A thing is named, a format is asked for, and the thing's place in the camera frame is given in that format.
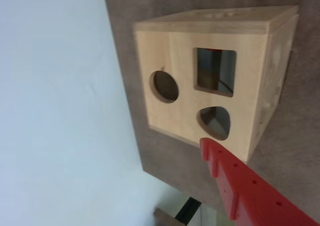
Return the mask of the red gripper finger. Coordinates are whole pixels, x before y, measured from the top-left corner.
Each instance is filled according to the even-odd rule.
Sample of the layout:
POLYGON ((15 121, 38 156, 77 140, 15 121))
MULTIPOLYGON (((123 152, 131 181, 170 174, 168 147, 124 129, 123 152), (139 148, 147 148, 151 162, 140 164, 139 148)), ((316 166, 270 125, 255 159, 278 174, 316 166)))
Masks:
POLYGON ((225 211, 235 225, 318 225, 218 142, 201 138, 200 149, 211 177, 216 179, 225 211))

